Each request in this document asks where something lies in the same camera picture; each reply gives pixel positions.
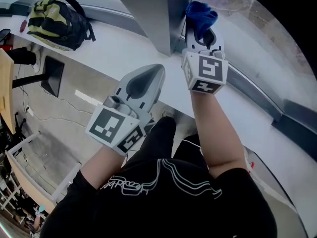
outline black bag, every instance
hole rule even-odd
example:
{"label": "black bag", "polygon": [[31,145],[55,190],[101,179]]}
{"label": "black bag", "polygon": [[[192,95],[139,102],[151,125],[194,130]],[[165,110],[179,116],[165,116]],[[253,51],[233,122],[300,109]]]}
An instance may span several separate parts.
{"label": "black bag", "polygon": [[29,35],[65,51],[76,50],[84,40],[96,40],[83,8],[76,0],[66,0],[76,11],[57,0],[35,3],[29,20]]}

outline black t-shirt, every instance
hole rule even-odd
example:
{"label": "black t-shirt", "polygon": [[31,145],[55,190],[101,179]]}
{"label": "black t-shirt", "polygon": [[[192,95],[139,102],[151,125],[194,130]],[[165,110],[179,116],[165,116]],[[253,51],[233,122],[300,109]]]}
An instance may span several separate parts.
{"label": "black t-shirt", "polygon": [[159,234],[277,237],[272,212],[246,170],[213,179],[176,159],[123,168],[98,190],[79,172],[41,231],[42,238]]}

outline blue cloth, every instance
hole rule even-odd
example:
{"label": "blue cloth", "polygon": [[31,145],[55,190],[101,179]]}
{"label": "blue cloth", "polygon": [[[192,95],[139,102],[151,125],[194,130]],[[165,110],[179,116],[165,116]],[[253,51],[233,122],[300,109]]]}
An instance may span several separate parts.
{"label": "blue cloth", "polygon": [[196,35],[200,40],[204,33],[216,22],[218,14],[208,4],[192,1],[186,7],[186,17],[193,20]]}

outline floor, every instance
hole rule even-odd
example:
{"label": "floor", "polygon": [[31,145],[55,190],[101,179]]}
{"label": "floor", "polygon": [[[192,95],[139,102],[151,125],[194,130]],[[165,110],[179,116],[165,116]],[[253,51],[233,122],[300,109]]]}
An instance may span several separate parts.
{"label": "floor", "polygon": [[13,238],[29,238],[30,235],[23,232],[22,230],[16,228],[16,225],[14,223],[14,220],[10,217],[7,216],[4,212],[1,213],[0,215],[0,237],[1,238],[6,238],[6,237],[13,237]]}
{"label": "floor", "polygon": [[[30,43],[15,37],[14,47],[28,46]],[[103,103],[112,94],[118,82],[92,68],[66,58],[48,49],[42,49],[41,70],[46,56],[65,63],[58,98],[47,93],[39,83],[13,90],[14,111],[19,112],[19,120],[27,119],[25,134],[40,131],[41,135],[29,146],[23,148],[17,159],[32,178],[48,193],[53,193],[64,177],[77,162],[85,164],[101,147],[101,144],[85,133],[95,105],[78,97],[83,93],[95,102]],[[30,65],[15,65],[14,75],[19,78],[34,75]],[[158,102],[152,108],[157,121],[165,104]],[[189,116],[176,112],[176,138],[184,138],[195,130],[195,121]],[[130,158],[139,149],[143,140],[129,151]],[[180,140],[175,139],[173,153]]]}

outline white desk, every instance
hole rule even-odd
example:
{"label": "white desk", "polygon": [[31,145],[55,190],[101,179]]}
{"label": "white desk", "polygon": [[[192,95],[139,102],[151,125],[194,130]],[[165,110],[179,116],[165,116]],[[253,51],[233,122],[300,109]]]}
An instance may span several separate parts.
{"label": "white desk", "polygon": [[[150,40],[135,33],[92,22],[96,41],[85,41],[75,52],[53,49],[36,38],[19,33],[25,18],[0,18],[0,29],[38,43],[87,65],[116,80],[144,65],[161,63],[166,79],[159,100],[193,117],[190,94],[181,70],[180,54],[160,54]],[[304,222],[310,237],[317,234],[317,163],[295,143],[271,126],[272,118],[234,89],[225,86],[216,95],[242,143],[256,152],[284,187]]]}

